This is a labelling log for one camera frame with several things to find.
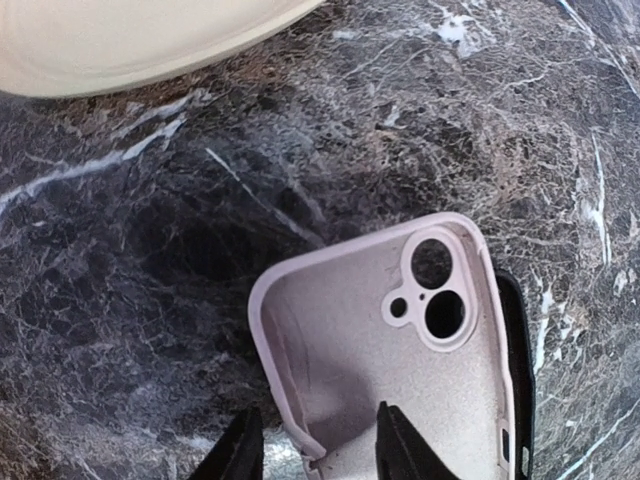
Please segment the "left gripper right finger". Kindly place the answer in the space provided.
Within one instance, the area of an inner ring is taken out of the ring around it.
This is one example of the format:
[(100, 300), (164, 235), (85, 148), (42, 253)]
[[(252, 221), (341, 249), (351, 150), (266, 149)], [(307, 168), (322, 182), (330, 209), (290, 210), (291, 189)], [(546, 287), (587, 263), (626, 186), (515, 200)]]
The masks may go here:
[(455, 478), (398, 406), (381, 402), (376, 421), (375, 457), (379, 479)]

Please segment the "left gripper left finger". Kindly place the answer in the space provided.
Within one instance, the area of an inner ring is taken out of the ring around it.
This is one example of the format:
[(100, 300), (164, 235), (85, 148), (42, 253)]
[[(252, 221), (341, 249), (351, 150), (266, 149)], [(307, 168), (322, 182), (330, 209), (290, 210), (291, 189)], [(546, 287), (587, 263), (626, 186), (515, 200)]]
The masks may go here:
[(260, 410), (238, 413), (189, 480), (262, 480), (264, 436)]

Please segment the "pink silicone phone case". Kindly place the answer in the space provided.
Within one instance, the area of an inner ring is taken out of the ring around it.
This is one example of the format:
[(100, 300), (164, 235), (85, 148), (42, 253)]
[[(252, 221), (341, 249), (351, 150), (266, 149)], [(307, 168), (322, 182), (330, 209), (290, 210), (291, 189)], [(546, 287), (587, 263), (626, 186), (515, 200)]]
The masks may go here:
[(443, 212), (281, 262), (250, 331), (310, 479), (373, 479), (381, 403), (460, 479), (516, 475), (515, 402), (486, 241)]

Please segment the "black phone case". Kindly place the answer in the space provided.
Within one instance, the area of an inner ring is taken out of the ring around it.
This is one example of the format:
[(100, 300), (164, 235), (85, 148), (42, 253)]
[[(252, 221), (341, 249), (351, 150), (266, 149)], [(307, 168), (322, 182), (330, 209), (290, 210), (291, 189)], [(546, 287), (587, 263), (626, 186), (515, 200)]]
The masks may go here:
[(507, 271), (495, 272), (508, 339), (509, 371), (515, 408), (516, 479), (532, 479), (535, 425), (535, 375), (528, 319), (518, 281)]

